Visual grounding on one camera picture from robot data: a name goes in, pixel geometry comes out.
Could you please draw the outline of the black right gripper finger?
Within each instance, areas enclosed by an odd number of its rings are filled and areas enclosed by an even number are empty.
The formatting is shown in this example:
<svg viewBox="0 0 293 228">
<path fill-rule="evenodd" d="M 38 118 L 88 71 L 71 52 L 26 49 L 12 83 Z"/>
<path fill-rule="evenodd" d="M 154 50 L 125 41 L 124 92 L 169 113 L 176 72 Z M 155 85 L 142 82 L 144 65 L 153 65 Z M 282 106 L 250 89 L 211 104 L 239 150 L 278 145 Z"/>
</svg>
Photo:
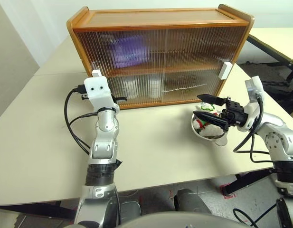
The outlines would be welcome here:
<svg viewBox="0 0 293 228">
<path fill-rule="evenodd" d="M 223 106 L 225 104 L 224 98 L 220 98 L 214 95 L 202 94 L 202 95 L 198 95 L 197 98 L 200 99 L 204 103 L 208 103 L 212 105 Z"/>
<path fill-rule="evenodd" d="M 221 118 L 209 112 L 193 111 L 193 114 L 207 123 L 220 127 L 223 132 L 227 132 L 229 129 L 227 119 Z"/>
</svg>

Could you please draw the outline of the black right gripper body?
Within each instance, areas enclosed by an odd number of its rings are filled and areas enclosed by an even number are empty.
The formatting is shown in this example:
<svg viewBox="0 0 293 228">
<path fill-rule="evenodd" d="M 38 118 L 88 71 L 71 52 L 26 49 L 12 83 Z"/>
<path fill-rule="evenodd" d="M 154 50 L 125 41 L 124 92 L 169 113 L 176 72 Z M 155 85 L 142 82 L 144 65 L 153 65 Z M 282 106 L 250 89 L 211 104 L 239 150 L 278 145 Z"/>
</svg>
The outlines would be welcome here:
<svg viewBox="0 0 293 228">
<path fill-rule="evenodd" d="M 229 126 L 244 126 L 248 114 L 244 112 L 243 106 L 238 102 L 232 101 L 230 97 L 224 98 L 224 103 L 226 106 L 219 114 L 219 117 L 226 119 Z"/>
</svg>

